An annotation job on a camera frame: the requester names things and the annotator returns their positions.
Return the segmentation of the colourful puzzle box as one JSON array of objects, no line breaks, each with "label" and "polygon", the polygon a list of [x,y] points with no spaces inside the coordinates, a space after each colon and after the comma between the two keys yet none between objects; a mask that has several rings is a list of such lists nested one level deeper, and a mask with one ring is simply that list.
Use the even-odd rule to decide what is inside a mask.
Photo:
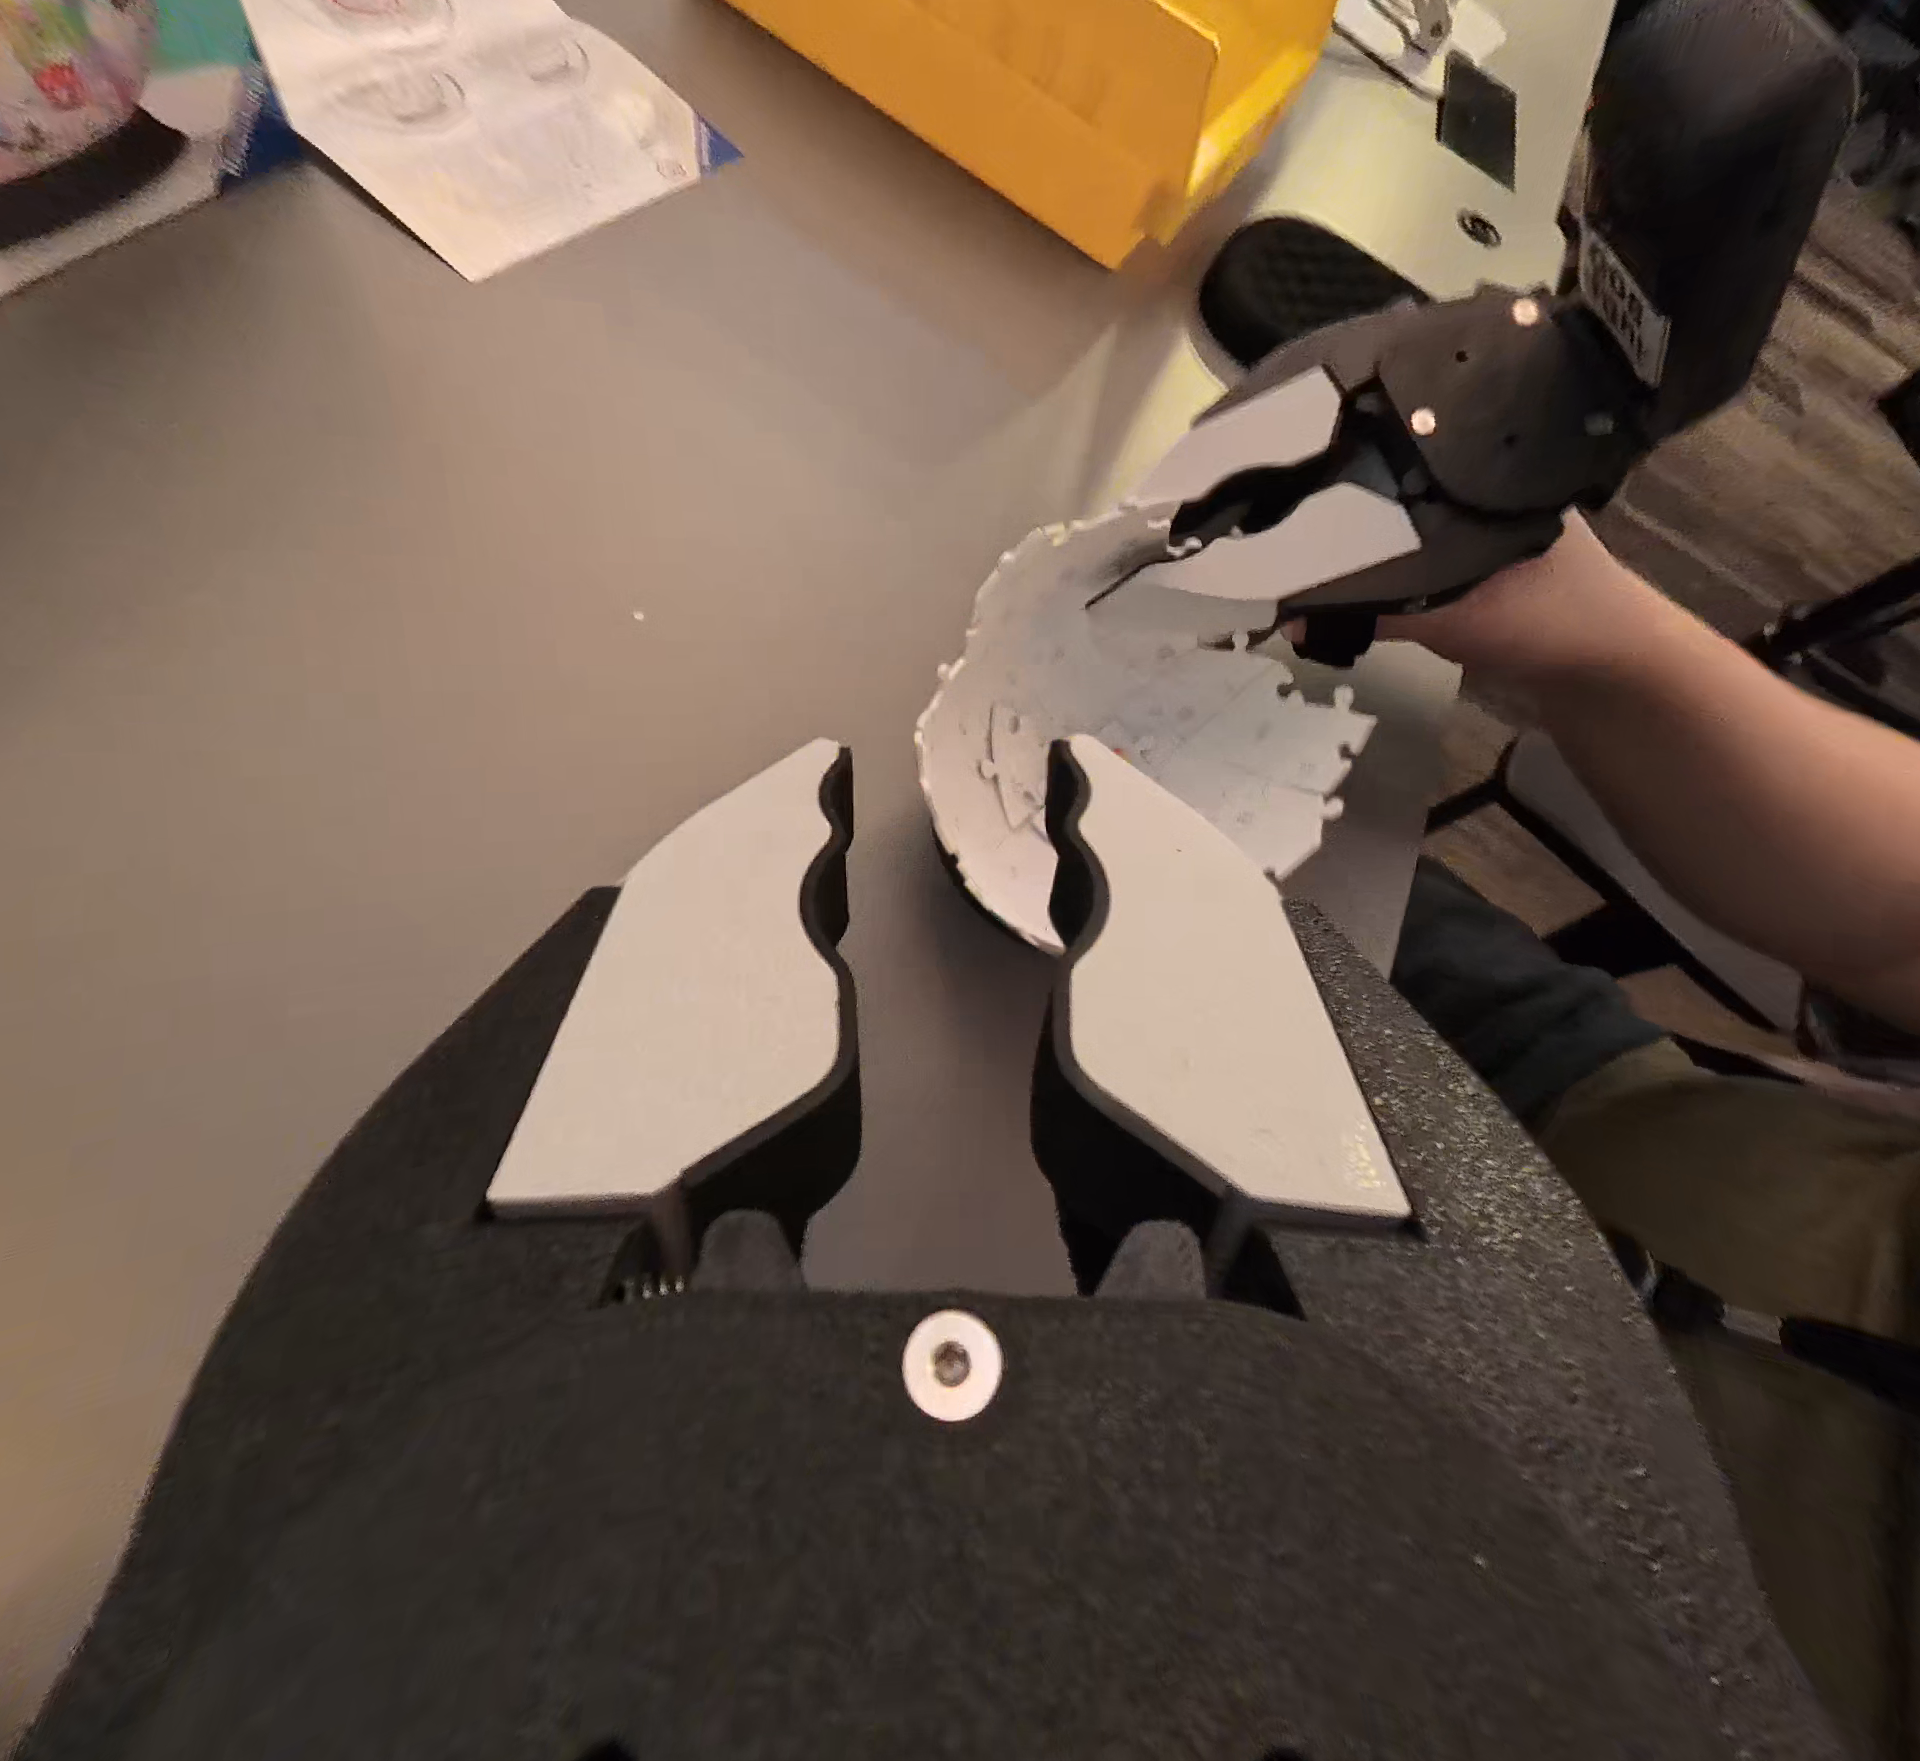
[{"label": "colourful puzzle box", "polygon": [[301,157],[243,0],[2,0],[2,293]]}]

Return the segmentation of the dark desk socket plate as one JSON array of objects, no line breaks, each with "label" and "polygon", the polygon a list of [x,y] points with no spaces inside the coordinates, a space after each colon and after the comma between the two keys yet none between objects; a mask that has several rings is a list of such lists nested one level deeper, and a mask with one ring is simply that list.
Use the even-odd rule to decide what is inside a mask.
[{"label": "dark desk socket plate", "polygon": [[1445,54],[1436,139],[1501,188],[1516,188],[1516,92],[1463,49]]}]

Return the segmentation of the white instruction leaflet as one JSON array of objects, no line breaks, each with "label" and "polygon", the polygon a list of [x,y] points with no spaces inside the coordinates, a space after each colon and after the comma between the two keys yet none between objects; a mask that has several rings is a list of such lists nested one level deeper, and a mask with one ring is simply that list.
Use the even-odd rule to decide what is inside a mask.
[{"label": "white instruction leaflet", "polygon": [[471,283],[741,148],[557,0],[240,0],[292,129]]}]

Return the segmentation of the person's right forearm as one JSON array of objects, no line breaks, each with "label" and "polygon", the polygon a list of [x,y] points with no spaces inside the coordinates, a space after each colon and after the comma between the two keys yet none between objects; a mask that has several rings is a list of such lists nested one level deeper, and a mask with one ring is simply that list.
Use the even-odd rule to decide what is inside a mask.
[{"label": "person's right forearm", "polygon": [[1915,739],[1806,693],[1637,580],[1526,643],[1516,679],[1669,894],[1915,1031]]}]

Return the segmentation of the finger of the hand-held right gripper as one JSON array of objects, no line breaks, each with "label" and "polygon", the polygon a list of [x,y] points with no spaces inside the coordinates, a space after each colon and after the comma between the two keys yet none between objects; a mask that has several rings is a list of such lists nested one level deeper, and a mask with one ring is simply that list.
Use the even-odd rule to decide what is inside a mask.
[{"label": "finger of the hand-held right gripper", "polygon": [[1371,486],[1336,483],[1262,531],[1227,531],[1125,575],[1090,599],[1173,594],[1221,604],[1287,602],[1424,548],[1412,512]]},{"label": "finger of the hand-held right gripper", "polygon": [[1217,544],[1257,528],[1299,467],[1322,460],[1346,397],[1322,366],[1229,393],[1194,422],[1125,497],[1134,544]]}]

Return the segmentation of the dark blue trousers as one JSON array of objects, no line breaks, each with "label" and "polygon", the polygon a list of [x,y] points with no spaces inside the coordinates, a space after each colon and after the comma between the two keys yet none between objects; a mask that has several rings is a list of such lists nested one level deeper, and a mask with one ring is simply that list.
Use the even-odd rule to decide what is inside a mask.
[{"label": "dark blue trousers", "polygon": [[1609,974],[1563,960],[1451,866],[1417,865],[1392,986],[1530,1131],[1623,1063],[1688,1067]]}]

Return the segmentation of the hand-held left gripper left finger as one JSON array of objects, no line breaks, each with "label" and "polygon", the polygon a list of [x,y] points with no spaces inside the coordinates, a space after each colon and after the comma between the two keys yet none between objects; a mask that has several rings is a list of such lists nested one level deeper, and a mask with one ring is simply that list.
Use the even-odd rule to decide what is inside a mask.
[{"label": "hand-held left gripper left finger", "polygon": [[851,1088],[851,777],[851,749],[815,736],[622,876],[490,1177],[490,1214],[694,1214]]}]

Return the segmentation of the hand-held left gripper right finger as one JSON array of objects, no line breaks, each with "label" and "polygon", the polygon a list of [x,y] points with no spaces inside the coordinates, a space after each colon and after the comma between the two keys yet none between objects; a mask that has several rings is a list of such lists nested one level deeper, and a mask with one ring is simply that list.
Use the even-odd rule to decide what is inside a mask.
[{"label": "hand-held left gripper right finger", "polygon": [[1049,749],[1064,943],[1032,1142],[1099,1230],[1407,1230],[1414,1205],[1277,881],[1096,736]]}]

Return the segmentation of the white half puzzle ball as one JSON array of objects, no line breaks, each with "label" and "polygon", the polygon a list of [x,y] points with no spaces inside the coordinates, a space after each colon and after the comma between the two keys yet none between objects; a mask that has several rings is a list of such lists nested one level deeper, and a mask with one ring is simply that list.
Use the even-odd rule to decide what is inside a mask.
[{"label": "white half puzzle ball", "polygon": [[916,724],[921,798],[973,900],[1044,956],[1060,952],[1046,833],[1049,749],[1090,734],[1287,880],[1341,817],[1376,719],[1337,686],[1310,697],[1255,642],[1257,613],[1090,599],[1162,560],[1125,509],[1049,524],[1009,548],[973,602],[955,664]]}]

